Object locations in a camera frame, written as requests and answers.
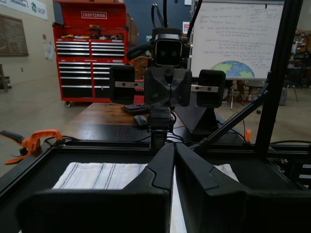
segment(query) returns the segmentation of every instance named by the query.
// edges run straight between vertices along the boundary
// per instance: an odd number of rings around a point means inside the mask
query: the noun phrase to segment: orange clip
[[[250,129],[246,130],[245,141],[247,143],[249,143],[251,141],[251,134],[252,134],[252,130],[250,130]]]
[[[16,159],[11,159],[5,163],[6,165],[17,164],[18,162],[26,158],[28,155],[30,155],[32,152],[34,152],[37,148],[40,147],[40,138],[53,136],[57,140],[63,140],[63,137],[58,130],[39,130],[34,132],[28,138],[24,138],[23,136],[17,133],[5,130],[1,131],[0,135],[15,141],[17,144],[28,150],[26,155],[23,155]]]

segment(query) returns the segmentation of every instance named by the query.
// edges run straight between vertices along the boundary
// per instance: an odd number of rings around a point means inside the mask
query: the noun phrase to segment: computer mouse
[[[141,129],[147,129],[148,128],[147,118],[144,117],[143,115],[134,116],[133,120],[134,120],[135,124],[138,125],[139,128],[141,128]]]

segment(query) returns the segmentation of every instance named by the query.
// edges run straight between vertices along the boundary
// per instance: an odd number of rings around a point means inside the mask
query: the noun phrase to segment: whiteboard
[[[203,2],[194,24],[191,71],[222,70],[228,80],[266,80],[282,4]]]

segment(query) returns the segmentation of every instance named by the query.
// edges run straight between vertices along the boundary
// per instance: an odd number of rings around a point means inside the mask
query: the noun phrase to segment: red tool chest
[[[109,102],[109,69],[112,65],[128,63],[124,3],[57,2],[62,8],[64,24],[54,23],[53,32],[60,93],[65,106],[71,106],[69,101]],[[68,35],[83,38],[61,38]]]

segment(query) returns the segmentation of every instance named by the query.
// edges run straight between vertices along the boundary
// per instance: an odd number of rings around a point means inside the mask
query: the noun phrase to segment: black monitor stand
[[[203,108],[196,105],[196,93],[191,93],[188,107],[176,107],[183,124],[190,130],[193,140],[200,141],[218,129],[219,123],[225,120],[218,116],[213,108]]]

